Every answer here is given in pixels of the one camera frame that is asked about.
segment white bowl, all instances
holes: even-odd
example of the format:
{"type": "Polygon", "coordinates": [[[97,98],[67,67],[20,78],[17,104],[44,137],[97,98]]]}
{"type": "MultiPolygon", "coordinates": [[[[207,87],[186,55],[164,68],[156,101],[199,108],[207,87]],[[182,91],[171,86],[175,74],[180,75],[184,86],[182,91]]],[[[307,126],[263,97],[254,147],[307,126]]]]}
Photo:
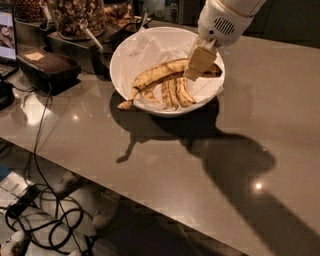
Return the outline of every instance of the white bowl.
{"type": "MultiPolygon", "coordinates": [[[[118,46],[110,63],[110,76],[116,90],[127,100],[137,75],[164,61],[187,57],[196,37],[195,33],[172,27],[145,29],[128,37],[118,46]]],[[[139,95],[133,104],[161,117],[175,117],[198,109],[223,90],[225,68],[219,53],[215,63],[222,70],[220,77],[198,78],[195,82],[187,82],[187,90],[196,100],[196,104],[187,108],[179,107],[177,110],[164,110],[164,104],[150,103],[139,95]]],[[[155,87],[154,94],[162,102],[160,86],[155,87]]]]}

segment power cord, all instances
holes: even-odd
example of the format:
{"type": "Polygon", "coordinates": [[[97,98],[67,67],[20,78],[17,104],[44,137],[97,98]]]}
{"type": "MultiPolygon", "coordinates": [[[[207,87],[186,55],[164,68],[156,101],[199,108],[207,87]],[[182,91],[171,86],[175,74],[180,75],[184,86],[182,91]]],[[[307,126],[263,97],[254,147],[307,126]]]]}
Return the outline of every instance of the power cord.
{"type": "MultiPolygon", "coordinates": [[[[26,236],[29,238],[29,240],[30,240],[33,244],[35,244],[36,246],[38,246],[38,247],[43,248],[43,249],[48,249],[48,250],[55,250],[55,251],[57,251],[57,252],[59,252],[59,253],[61,253],[61,254],[68,255],[70,252],[61,251],[60,248],[61,248],[62,246],[64,246],[64,245],[70,240],[70,238],[72,238],[72,239],[74,240],[75,244],[77,245],[79,251],[81,252],[81,255],[84,256],[84,255],[86,255],[86,253],[88,253],[89,255],[91,255],[91,250],[92,250],[92,247],[93,247],[93,245],[94,245],[94,243],[95,243],[95,238],[89,238],[88,236],[85,236],[85,241],[86,241],[86,244],[87,244],[87,248],[88,248],[88,249],[82,251],[82,250],[81,250],[81,247],[80,247],[80,244],[78,243],[78,241],[77,241],[77,239],[76,239],[76,237],[75,237],[75,235],[74,235],[74,232],[73,232],[74,229],[76,229],[76,228],[80,225],[80,223],[81,223],[81,221],[82,221],[83,211],[81,210],[81,207],[79,207],[79,208],[77,208],[77,209],[70,209],[70,210],[68,210],[68,211],[65,211],[65,210],[64,210],[64,208],[63,208],[63,206],[62,206],[62,203],[61,203],[61,200],[60,200],[60,199],[58,198],[58,196],[55,194],[55,192],[53,191],[52,187],[49,185],[47,179],[45,178],[44,174],[42,173],[41,168],[40,168],[40,165],[39,165],[39,162],[38,162],[37,154],[36,154],[36,153],[37,153],[37,149],[38,149],[38,145],[39,145],[39,141],[40,141],[40,138],[41,138],[42,130],[43,130],[45,113],[46,113],[47,109],[50,108],[50,106],[49,106],[49,100],[51,99],[52,86],[51,86],[51,85],[49,85],[49,86],[50,86],[50,90],[49,90],[49,92],[48,92],[48,94],[47,94],[46,102],[45,102],[45,104],[44,104],[44,110],[43,110],[43,113],[42,113],[42,116],[41,116],[41,119],[40,119],[39,129],[38,129],[38,131],[37,131],[34,149],[33,149],[33,152],[32,152],[31,154],[33,155],[33,159],[34,159],[34,162],[35,162],[35,164],[36,164],[36,169],[37,169],[37,171],[39,172],[39,174],[40,174],[41,178],[43,179],[43,181],[45,182],[46,188],[45,188],[45,190],[43,190],[43,192],[46,191],[46,190],[49,190],[49,191],[54,195],[54,197],[55,197],[55,199],[56,199],[56,202],[57,202],[56,208],[57,208],[57,209],[58,209],[58,208],[61,209],[61,211],[62,211],[62,216],[60,217],[60,219],[56,219],[56,220],[54,220],[54,221],[50,221],[50,222],[48,222],[48,223],[46,223],[46,224],[40,225],[40,226],[38,226],[38,227],[36,227],[36,228],[32,228],[32,229],[26,229],[25,226],[24,226],[24,224],[23,224],[22,221],[20,220],[19,216],[15,216],[15,217],[16,217],[16,221],[19,223],[19,226],[20,226],[21,229],[24,231],[24,233],[25,233],[26,236]],[[77,223],[75,223],[73,226],[71,226],[71,225],[69,224],[69,221],[68,221],[67,216],[68,216],[68,214],[73,213],[73,212],[75,212],[75,211],[79,211],[79,212],[80,212],[80,217],[79,217],[79,220],[77,221],[77,223]],[[53,236],[54,232],[56,231],[56,229],[57,229],[59,226],[61,226],[62,224],[64,224],[63,220],[65,220],[66,225],[67,225],[67,227],[68,227],[67,236],[66,236],[65,239],[63,239],[63,241],[61,241],[58,245],[54,245],[54,244],[53,244],[53,240],[52,240],[52,236],[53,236]],[[50,230],[50,232],[49,232],[49,239],[48,239],[49,244],[50,244],[49,246],[45,246],[45,245],[40,244],[38,241],[36,241],[36,240],[32,237],[32,233],[33,233],[33,232],[39,231],[39,230],[41,230],[41,229],[43,229],[43,228],[46,228],[46,227],[48,227],[48,226],[50,226],[50,225],[53,225],[53,228],[52,228],[52,229],[50,230]]],[[[13,87],[14,87],[15,89],[19,90],[19,91],[27,92],[28,95],[29,95],[30,93],[33,93],[33,92],[35,92],[35,91],[38,90],[38,89],[36,89],[36,88],[30,88],[30,89],[28,89],[28,90],[25,90],[25,89],[17,88],[17,87],[15,87],[15,86],[13,86],[13,87]]],[[[9,146],[9,144],[5,144],[5,145],[0,149],[0,154],[1,154],[2,152],[4,152],[6,149],[10,149],[10,147],[12,147],[12,144],[11,144],[11,146],[9,146]]],[[[32,156],[30,155],[30,157],[29,157],[29,159],[28,159],[27,166],[25,167],[25,170],[24,170],[24,171],[26,171],[26,170],[30,167],[30,165],[31,165],[31,158],[32,158],[32,156]]],[[[32,205],[27,205],[27,206],[32,207],[32,208],[37,208],[37,209],[39,209],[39,207],[37,207],[34,202],[32,203],[32,205]]],[[[13,230],[13,231],[17,231],[17,230],[14,228],[14,225],[12,225],[12,224],[9,223],[8,211],[6,212],[5,218],[6,218],[6,223],[7,223],[8,227],[9,227],[11,230],[13,230]]]]}

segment table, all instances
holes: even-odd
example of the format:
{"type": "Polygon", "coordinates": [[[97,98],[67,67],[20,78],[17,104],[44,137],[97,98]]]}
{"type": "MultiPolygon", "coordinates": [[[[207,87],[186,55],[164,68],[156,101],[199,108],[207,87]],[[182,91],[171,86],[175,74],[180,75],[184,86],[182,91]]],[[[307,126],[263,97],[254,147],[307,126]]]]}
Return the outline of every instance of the table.
{"type": "MultiPolygon", "coordinates": [[[[111,82],[79,75],[37,153],[248,255],[317,255],[320,50],[241,37],[220,53],[225,90],[176,119],[119,112],[111,82]]],[[[46,97],[14,93],[0,136],[32,151],[46,97]]]]}

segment banana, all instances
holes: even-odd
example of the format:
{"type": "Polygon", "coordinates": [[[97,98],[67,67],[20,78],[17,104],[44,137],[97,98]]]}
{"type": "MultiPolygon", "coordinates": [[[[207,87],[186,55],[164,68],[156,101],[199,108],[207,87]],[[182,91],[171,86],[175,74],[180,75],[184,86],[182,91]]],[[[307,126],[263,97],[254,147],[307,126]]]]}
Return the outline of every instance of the banana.
{"type": "Polygon", "coordinates": [[[161,84],[162,102],[166,105],[164,109],[171,109],[173,107],[172,99],[169,90],[169,81],[161,84]]]}
{"type": "Polygon", "coordinates": [[[177,110],[179,107],[179,100],[177,98],[176,79],[169,80],[168,84],[172,107],[174,108],[174,110],[177,110]]]}
{"type": "Polygon", "coordinates": [[[150,101],[152,103],[160,103],[159,100],[153,94],[153,87],[149,87],[140,92],[141,98],[150,101]]]}
{"type": "MultiPolygon", "coordinates": [[[[184,70],[189,63],[188,58],[176,59],[163,62],[157,66],[147,69],[140,73],[133,81],[131,94],[127,101],[118,105],[119,109],[128,110],[138,93],[147,90],[153,86],[161,84],[165,81],[182,77],[184,70]]],[[[207,72],[202,74],[203,77],[219,77],[222,70],[218,65],[213,64],[207,72]]]]}
{"type": "Polygon", "coordinates": [[[176,92],[177,98],[181,107],[189,107],[196,103],[196,101],[192,98],[192,96],[188,93],[187,88],[187,78],[180,77],[176,79],[176,92]]]}

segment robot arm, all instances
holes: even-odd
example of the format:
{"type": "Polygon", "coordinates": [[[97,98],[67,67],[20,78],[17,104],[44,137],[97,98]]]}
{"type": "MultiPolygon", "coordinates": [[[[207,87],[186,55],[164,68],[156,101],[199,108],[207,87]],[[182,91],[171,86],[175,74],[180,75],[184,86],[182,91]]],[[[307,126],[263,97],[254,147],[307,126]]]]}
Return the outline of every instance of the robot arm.
{"type": "Polygon", "coordinates": [[[185,76],[195,81],[216,59],[216,47],[236,42],[266,0],[207,0],[199,21],[199,37],[190,52],[185,76]]]}

